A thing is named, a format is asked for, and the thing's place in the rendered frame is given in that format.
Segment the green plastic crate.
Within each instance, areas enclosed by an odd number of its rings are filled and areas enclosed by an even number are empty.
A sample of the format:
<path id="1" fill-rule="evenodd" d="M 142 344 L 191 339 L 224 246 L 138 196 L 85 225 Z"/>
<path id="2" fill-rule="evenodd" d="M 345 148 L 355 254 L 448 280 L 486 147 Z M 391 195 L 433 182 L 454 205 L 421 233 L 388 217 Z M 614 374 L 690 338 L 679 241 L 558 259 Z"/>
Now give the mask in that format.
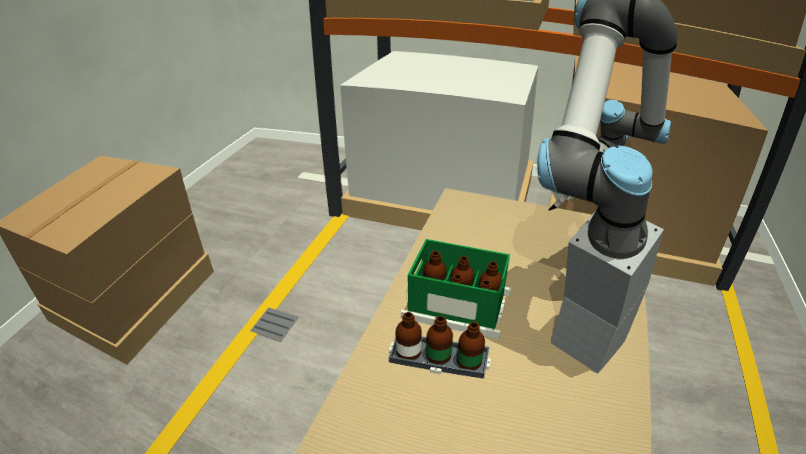
<path id="1" fill-rule="evenodd" d="M 441 261 L 446 265 L 445 281 L 423 277 L 424 266 L 433 251 L 440 252 Z M 473 286 L 451 282 L 452 270 L 461 256 L 468 257 L 469 266 L 474 271 Z M 497 262 L 498 272 L 502 276 L 499 291 L 478 288 L 480 276 L 491 261 Z M 495 251 L 425 239 L 407 275 L 408 311 L 433 317 L 442 315 L 447 320 L 466 324 L 475 321 L 481 327 L 495 329 L 506 278 L 506 268 Z"/>

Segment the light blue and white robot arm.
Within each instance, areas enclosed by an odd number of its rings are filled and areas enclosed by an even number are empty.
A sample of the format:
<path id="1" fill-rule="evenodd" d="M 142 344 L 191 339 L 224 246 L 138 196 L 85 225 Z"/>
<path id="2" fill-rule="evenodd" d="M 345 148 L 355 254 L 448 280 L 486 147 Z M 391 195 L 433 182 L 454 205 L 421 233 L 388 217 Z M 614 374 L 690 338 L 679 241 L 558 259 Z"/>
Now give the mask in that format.
<path id="1" fill-rule="evenodd" d="M 607 257 L 630 258 L 648 238 L 652 167 L 624 145 L 629 136 L 668 141 L 665 113 L 677 30 L 661 0 L 578 0 L 575 24 L 583 38 L 580 55 L 562 126 L 540 145 L 538 179 L 558 194 L 599 203 L 588 227 L 591 245 Z M 625 37 L 638 38 L 643 49 L 640 113 L 605 101 Z"/>

